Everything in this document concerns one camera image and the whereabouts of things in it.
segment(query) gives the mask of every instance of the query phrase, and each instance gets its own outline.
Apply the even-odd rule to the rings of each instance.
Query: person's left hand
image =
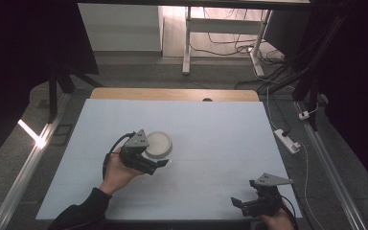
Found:
[[[115,152],[110,154],[105,179],[100,186],[100,190],[110,196],[124,188],[134,177],[143,174],[140,171],[126,167],[119,158],[119,152],[121,152],[121,148],[117,148]]]

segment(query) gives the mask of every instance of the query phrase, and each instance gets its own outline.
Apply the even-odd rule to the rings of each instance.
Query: wooden floor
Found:
[[[164,34],[163,34],[163,57],[180,58],[183,57],[185,45],[185,8],[184,7],[163,7],[164,14]],[[259,21],[262,16],[261,10],[244,9],[221,9],[221,8],[192,8],[192,17],[215,18],[215,19],[237,19]],[[234,42],[229,44],[219,44],[214,42]],[[231,54],[237,51],[236,47],[254,44],[255,35],[247,34],[208,34],[191,33],[190,43],[194,49],[206,50],[218,54]],[[207,52],[191,51],[193,58],[249,58],[248,54],[235,54],[231,56],[219,56]],[[274,50],[272,46],[263,43],[261,51],[268,52]]]

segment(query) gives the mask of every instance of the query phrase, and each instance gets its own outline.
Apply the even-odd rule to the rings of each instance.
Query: gray carpet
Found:
[[[181,75],[181,68],[180,64],[99,65],[101,76],[95,77],[95,80],[107,87],[211,89],[233,89],[238,81],[254,80],[253,72],[248,65],[192,65],[191,76],[189,77]],[[272,67],[265,68],[267,73],[272,71],[272,69]],[[81,80],[73,78],[73,81],[77,89],[72,95],[60,125],[48,148],[45,150],[34,176],[11,218],[8,229],[46,229],[49,224],[36,221],[35,215],[56,173],[58,163],[77,122],[84,100],[89,98],[93,89]],[[254,81],[242,85],[240,89],[255,90],[261,84],[261,81]],[[290,92],[291,89],[285,88],[274,96],[278,106],[273,101],[273,96],[270,96],[269,108],[274,125],[282,129],[287,129],[290,126],[290,138],[303,143],[307,148],[310,167],[307,199],[310,207],[324,229],[351,229],[351,225],[307,136],[304,125],[298,119],[297,111],[289,95]],[[261,95],[260,98],[267,108],[265,95]],[[42,130],[48,118],[47,100],[48,84],[45,83],[33,90],[31,103],[24,114],[23,120],[37,133]],[[337,131],[328,122],[324,114],[323,104],[318,108],[317,123],[321,137],[328,151],[332,154],[333,161],[368,226],[368,173]],[[278,142],[277,144],[288,175],[295,182],[294,191],[300,200],[300,208],[303,211],[304,218],[299,219],[300,229],[311,229],[310,224],[315,229],[320,229],[305,201],[307,156],[304,149],[300,153],[291,155],[281,143]],[[32,139],[17,126],[0,149],[0,204],[4,200],[32,147]],[[194,223],[186,226],[156,225],[148,229],[195,229],[200,228],[200,226],[202,226],[201,229],[207,228],[204,225]],[[231,226],[222,228],[222,226],[219,229],[238,229]],[[143,225],[123,226],[122,228],[143,229]]]

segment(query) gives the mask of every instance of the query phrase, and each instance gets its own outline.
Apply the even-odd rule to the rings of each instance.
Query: power strip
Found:
[[[274,134],[276,134],[276,137],[283,143],[283,145],[287,148],[289,153],[294,154],[296,152],[300,151],[300,143],[298,142],[292,142],[291,139],[289,139],[288,136],[283,136],[283,131],[281,129],[277,129],[274,131]]]

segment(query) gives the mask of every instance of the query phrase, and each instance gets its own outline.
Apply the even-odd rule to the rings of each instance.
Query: table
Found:
[[[37,219],[54,219],[84,200],[101,181],[103,152],[135,128],[169,133],[172,162],[119,191],[108,219],[248,221],[230,197],[256,199],[248,180],[263,173],[288,177],[256,92],[97,88],[85,102]],[[290,185],[279,190],[298,207]]]

